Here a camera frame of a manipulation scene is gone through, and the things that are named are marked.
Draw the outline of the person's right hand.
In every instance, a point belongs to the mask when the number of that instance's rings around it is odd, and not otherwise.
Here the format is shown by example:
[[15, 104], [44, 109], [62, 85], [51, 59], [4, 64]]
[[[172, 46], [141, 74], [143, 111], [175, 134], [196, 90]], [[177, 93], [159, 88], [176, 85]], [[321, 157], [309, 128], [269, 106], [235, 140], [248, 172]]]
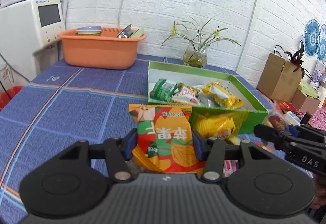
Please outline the person's right hand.
[[317, 210], [326, 204], [326, 188], [325, 185], [320, 184], [319, 176], [317, 174], [313, 174], [313, 181], [316, 187], [316, 194], [310, 208]]

